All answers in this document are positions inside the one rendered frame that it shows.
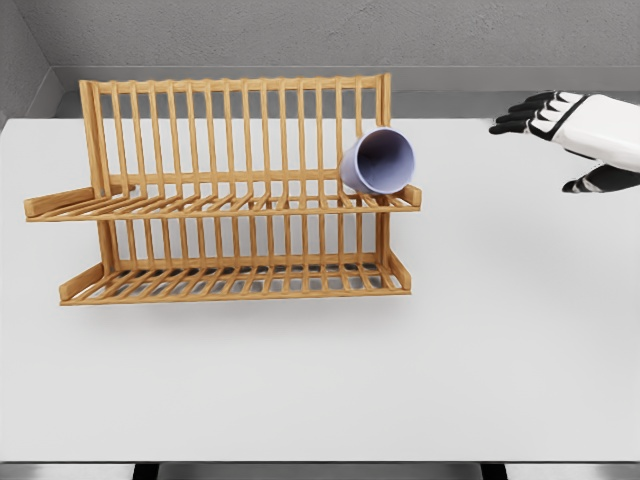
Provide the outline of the lavender plastic cup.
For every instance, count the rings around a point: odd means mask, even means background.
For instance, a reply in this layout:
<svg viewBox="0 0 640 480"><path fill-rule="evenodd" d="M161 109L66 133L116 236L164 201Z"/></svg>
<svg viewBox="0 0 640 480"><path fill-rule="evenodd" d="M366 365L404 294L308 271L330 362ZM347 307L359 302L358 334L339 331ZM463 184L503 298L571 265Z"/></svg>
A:
<svg viewBox="0 0 640 480"><path fill-rule="evenodd" d="M409 140L397 130L379 127L344 153L340 177L358 192L386 195L408 185L414 170L415 155Z"/></svg>

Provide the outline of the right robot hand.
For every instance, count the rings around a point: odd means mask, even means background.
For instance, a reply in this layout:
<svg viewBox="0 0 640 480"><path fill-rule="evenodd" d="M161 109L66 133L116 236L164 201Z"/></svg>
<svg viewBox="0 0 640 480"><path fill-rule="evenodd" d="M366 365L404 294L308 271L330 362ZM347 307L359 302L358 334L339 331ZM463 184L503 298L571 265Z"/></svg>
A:
<svg viewBox="0 0 640 480"><path fill-rule="evenodd" d="M604 94L545 91L510 107L489 132L531 134L601 163L567 182L565 193L610 193L640 186L640 105Z"/></svg>

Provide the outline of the wooden two-tier dish rack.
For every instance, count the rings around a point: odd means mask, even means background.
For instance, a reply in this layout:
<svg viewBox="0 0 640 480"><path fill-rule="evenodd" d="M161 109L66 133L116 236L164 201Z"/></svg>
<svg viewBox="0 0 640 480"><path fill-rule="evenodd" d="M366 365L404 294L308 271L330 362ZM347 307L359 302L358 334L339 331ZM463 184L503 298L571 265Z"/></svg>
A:
<svg viewBox="0 0 640 480"><path fill-rule="evenodd" d="M64 305L406 295L391 216L346 149L391 123L389 74L79 84L87 187L28 199L30 222L93 221L100 261Z"/></svg>

